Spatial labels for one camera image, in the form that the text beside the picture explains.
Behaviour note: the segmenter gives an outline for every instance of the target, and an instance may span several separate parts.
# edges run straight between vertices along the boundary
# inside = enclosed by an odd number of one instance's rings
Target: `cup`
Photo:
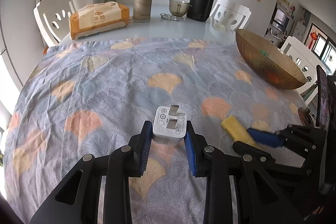
[[[184,16],[189,8],[189,2],[182,0],[169,0],[169,12],[176,17]]]

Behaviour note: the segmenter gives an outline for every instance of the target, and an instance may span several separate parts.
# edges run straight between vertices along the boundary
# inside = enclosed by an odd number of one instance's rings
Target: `yellow block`
[[[256,142],[253,140],[250,134],[248,134],[245,128],[243,128],[243,126],[233,115],[225,119],[220,125],[231,135],[235,142],[241,141],[258,148]]]

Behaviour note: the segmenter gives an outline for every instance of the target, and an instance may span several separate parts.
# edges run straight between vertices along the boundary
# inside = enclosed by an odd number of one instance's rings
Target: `orange tissue package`
[[[125,27],[129,24],[129,8],[117,2],[87,5],[71,15],[69,24],[72,40]]]

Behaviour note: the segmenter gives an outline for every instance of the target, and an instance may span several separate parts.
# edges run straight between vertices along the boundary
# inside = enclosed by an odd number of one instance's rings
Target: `white chair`
[[[287,37],[285,43],[281,47],[281,51],[292,58],[307,79],[307,83],[297,89],[297,92],[300,94],[305,92],[317,81],[317,65],[320,65],[324,71],[327,71],[325,65],[323,65],[315,54],[295,37]],[[316,95],[317,88],[305,101],[306,104],[309,104]]]
[[[57,46],[69,33],[69,18],[75,12],[72,0],[42,0],[34,15],[48,47]]]
[[[251,11],[249,8],[229,0],[217,0],[210,16],[221,25],[235,31],[238,28],[244,29],[247,26]]]

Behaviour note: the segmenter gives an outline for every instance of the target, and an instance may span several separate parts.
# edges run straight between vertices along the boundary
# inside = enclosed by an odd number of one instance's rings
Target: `chair backrest hole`
[[[52,22],[52,25],[53,25],[54,28],[59,29],[59,25],[57,24],[56,21],[53,21],[53,22]]]

